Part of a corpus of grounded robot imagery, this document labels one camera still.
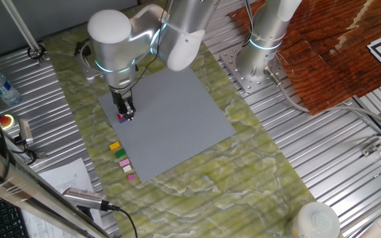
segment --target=green marble mat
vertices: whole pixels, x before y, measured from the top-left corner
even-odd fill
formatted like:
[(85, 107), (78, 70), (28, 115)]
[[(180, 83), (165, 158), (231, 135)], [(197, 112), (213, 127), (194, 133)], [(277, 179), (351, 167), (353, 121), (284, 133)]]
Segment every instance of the green marble mat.
[[(315, 201), (204, 44), (191, 68), (237, 133), (153, 180), (129, 181), (118, 166), (127, 156), (108, 148), (118, 138), (97, 100), (108, 87), (89, 84), (73, 56), (87, 37), (80, 26), (44, 43), (104, 192), (130, 213), (139, 237), (284, 237), (286, 223)], [(157, 60), (146, 75), (164, 67)], [(123, 237), (134, 237), (127, 217), (114, 216)]]

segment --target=gray wall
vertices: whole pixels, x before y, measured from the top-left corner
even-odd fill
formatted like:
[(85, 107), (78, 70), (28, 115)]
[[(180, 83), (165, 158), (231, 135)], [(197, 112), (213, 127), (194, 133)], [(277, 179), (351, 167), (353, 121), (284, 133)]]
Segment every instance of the gray wall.
[[(37, 40), (87, 22), (97, 11), (137, 5), (136, 0), (13, 0), (13, 3)], [(22, 47), (27, 47), (27, 43), (0, 1), (0, 55)]]

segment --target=red button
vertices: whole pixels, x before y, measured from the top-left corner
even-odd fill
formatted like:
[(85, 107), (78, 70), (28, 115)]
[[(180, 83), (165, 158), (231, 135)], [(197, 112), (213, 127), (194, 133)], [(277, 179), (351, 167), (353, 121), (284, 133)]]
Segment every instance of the red button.
[(2, 126), (8, 126), (10, 124), (10, 118), (8, 116), (2, 116), (0, 118), (0, 123)]

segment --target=bottle cap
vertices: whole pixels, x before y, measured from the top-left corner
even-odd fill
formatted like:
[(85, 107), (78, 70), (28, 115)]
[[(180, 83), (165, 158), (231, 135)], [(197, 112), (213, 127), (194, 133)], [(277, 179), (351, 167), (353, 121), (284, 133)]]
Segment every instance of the bottle cap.
[(305, 238), (337, 238), (340, 229), (339, 218), (326, 204), (310, 202), (299, 211), (298, 232)]
[(332, 223), (331, 217), (325, 212), (318, 212), (311, 217), (312, 227), (318, 231), (329, 231)]

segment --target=gray baseplate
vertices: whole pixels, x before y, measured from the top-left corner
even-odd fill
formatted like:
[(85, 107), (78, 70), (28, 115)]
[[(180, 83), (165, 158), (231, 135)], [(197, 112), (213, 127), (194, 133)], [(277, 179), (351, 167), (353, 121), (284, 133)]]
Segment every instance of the gray baseplate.
[(132, 92), (137, 111), (122, 124), (111, 94), (98, 100), (141, 182), (235, 134), (190, 68), (154, 73), (140, 79)]

